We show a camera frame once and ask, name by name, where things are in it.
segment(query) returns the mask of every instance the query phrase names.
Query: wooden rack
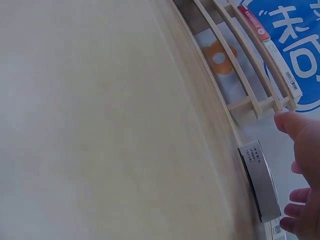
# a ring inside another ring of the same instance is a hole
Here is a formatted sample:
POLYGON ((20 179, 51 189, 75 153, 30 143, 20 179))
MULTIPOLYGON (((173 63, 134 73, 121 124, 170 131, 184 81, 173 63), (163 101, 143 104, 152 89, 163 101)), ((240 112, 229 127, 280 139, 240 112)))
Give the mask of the wooden rack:
POLYGON ((210 28, 215 35, 217 41, 222 46, 225 55, 229 59, 233 70, 235 71, 246 96, 238 102, 227 105, 228 110, 237 122, 250 113, 254 113, 256 119, 261 119, 265 113, 270 110, 274 112, 282 111, 283 108, 288 108, 293 111, 297 108, 294 97, 287 86, 284 77, 279 68, 268 53, 264 44, 257 37, 254 30, 251 28, 247 20, 237 7, 228 3, 222 6, 218 0, 175 0, 175 4, 187 22, 193 35, 196 35, 210 28), (258 53, 262 57, 268 67, 274 81, 282 95, 277 96, 273 85, 271 84, 263 66, 259 63, 257 56, 250 47, 247 38, 242 34, 238 26, 232 18, 236 18, 241 27, 245 30, 252 43, 256 47, 258 53), (258 79, 267 95, 267 99, 258 101, 257 97, 250 86, 247 77, 244 74, 237 58, 234 56, 224 36, 218 29, 217 25, 225 22, 239 45, 243 49, 250 64, 252 65, 258 79))

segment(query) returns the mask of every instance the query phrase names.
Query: white chinese characters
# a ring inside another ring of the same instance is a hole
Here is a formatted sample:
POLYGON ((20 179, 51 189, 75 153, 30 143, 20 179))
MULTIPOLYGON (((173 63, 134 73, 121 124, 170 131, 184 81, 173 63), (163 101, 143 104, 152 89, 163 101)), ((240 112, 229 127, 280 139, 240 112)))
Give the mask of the white chinese characters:
POLYGON ((299 27, 299 26, 296 26, 294 28, 295 24, 304 22, 304 20, 301 17, 295 17, 295 18, 289 17, 288 12, 295 11, 295 10, 296 10, 295 6, 286 6, 286 7, 278 6, 277 10, 269 12, 270 16, 282 14, 284 17, 284 19, 275 21, 272 23, 275 28, 286 26, 286 29, 284 30, 282 36, 279 39, 279 42, 282 44, 285 43, 285 41, 288 39, 289 36, 291 36, 293 39, 296 39, 298 37, 295 30, 297 32, 304 32, 309 29, 309 27, 299 27))
POLYGON ((313 9, 313 13, 318 17, 316 20, 320 20, 320 12, 318 12, 316 9, 320 10, 320 0, 318 0, 317 3, 310 4, 310 8, 313 9))
MULTIPOLYGON (((319 52, 320 54, 320 43, 318 42, 319 39, 319 35, 317 34, 313 34, 311 36, 307 36, 301 40, 296 41, 295 43, 287 46, 286 48, 283 49, 284 52, 287 52, 289 50, 292 50, 294 48, 297 48, 301 45, 304 45, 306 43, 312 43, 316 50, 319 52)), ((317 65, 317 61, 316 58, 314 56, 314 54, 307 48, 298 48, 297 50, 293 50, 290 52, 290 58, 291 58, 291 62, 292 62, 292 66, 294 69, 294 72, 302 79, 307 79, 312 77, 314 74, 316 74, 317 70, 318 70, 318 65, 317 65), (298 57, 300 56, 307 56, 310 60, 311 63, 311 68, 307 71, 303 71, 301 70, 299 64, 298 64, 298 57)), ((320 82, 320 75, 316 75, 316 80, 318 82, 320 82)))

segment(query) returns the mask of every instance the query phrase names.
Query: white surface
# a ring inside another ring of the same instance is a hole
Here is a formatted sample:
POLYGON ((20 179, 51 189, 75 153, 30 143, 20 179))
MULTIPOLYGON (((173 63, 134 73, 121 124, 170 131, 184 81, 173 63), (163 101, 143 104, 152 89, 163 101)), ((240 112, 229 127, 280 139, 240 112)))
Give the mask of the white surface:
POLYGON ((0 239, 257 239, 220 98, 196 115, 147 1, 0 18, 0 239))

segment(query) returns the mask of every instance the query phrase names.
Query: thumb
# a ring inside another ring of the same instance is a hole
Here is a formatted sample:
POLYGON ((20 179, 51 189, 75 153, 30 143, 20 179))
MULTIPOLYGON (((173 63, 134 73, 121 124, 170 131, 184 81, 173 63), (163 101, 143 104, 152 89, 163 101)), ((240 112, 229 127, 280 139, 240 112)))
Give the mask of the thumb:
POLYGON ((312 120, 300 113, 285 112, 274 116, 274 122, 279 131, 288 134, 294 141, 297 135, 308 126, 312 120))

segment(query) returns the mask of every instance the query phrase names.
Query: finger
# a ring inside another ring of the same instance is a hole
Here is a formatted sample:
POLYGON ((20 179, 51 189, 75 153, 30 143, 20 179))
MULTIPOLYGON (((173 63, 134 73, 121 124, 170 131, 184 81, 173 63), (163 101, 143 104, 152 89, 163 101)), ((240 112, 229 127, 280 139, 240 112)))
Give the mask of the finger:
POLYGON ((279 131, 288 134, 295 140, 300 131, 306 127, 311 120, 296 112, 285 112, 274 116, 276 127, 279 131))
POLYGON ((304 205, 297 205, 297 204, 289 203, 284 208, 284 214, 291 217, 291 218, 297 219, 297 218, 299 218, 300 213, 302 212, 304 207, 305 207, 304 205))
POLYGON ((295 174, 302 174, 301 169, 298 167, 297 162, 294 161, 291 165, 291 171, 295 174))
POLYGON ((280 220, 280 227, 289 232, 294 234, 295 225, 297 223, 296 219, 293 219, 291 217, 284 217, 280 220))
POLYGON ((296 189, 290 193, 289 199, 292 202, 305 204, 308 201, 310 192, 311 192, 311 188, 309 187, 296 189))

